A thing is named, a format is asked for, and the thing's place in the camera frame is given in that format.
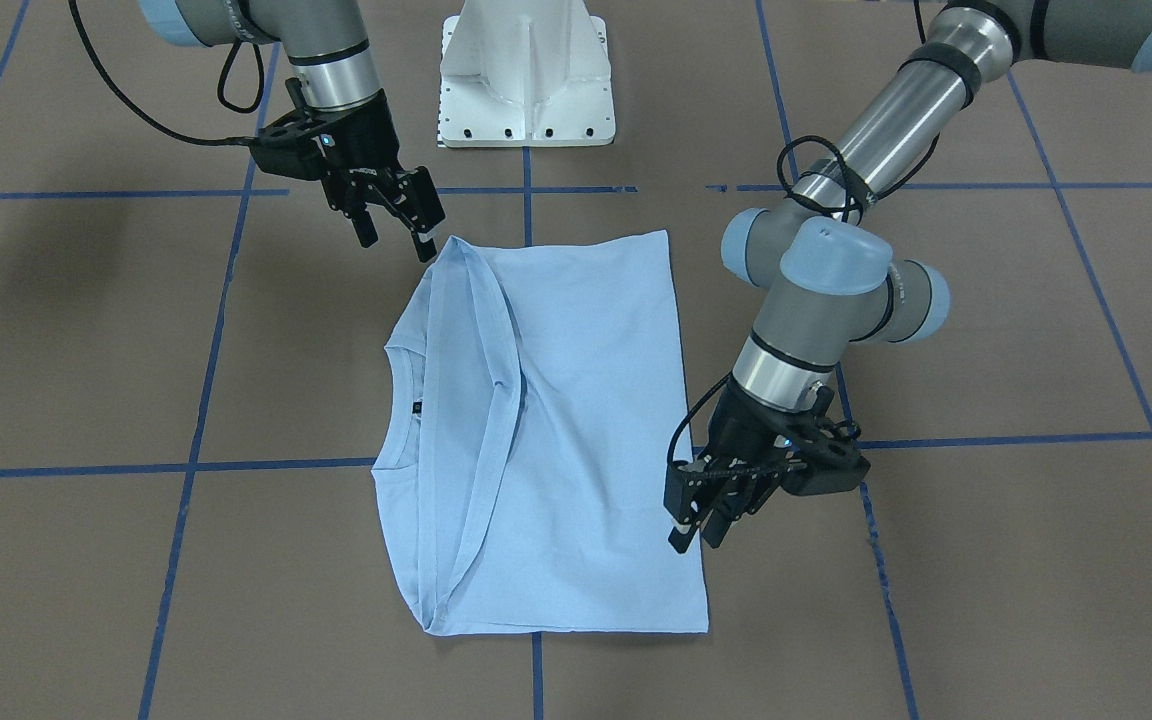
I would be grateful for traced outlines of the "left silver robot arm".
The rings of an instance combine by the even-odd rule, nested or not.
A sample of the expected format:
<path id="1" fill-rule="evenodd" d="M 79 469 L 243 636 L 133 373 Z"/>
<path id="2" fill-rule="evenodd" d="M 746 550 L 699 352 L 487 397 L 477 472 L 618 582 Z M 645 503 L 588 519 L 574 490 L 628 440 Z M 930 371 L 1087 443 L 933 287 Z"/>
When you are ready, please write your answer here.
<path id="1" fill-rule="evenodd" d="M 952 306 L 937 270 L 897 259 L 863 219 L 914 177 L 980 88 L 1026 60 L 1152 73 L 1152 1 L 946 3 L 841 141 L 799 138 L 826 156 L 782 183 L 782 204 L 741 211 L 723 229 L 723 266 L 765 300 L 732 372 L 707 392 L 707 444 L 669 460 L 673 551 L 721 546 L 776 491 L 861 486 L 859 425 L 829 416 L 838 361 L 851 344 L 932 336 Z"/>

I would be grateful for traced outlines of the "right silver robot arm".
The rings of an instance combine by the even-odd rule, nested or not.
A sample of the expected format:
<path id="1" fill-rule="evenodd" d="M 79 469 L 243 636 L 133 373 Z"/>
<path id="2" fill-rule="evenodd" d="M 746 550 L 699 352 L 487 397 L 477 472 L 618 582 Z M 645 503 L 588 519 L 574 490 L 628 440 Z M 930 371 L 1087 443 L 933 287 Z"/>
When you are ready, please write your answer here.
<path id="1" fill-rule="evenodd" d="M 187 47 L 282 46 L 293 108 L 244 138 L 270 176 L 317 182 L 351 220 L 362 247 L 378 241 L 371 209 L 411 233 L 422 263 L 435 256 L 442 200 L 429 169 L 406 169 L 372 44 L 355 1 L 142 1 L 147 26 Z"/>

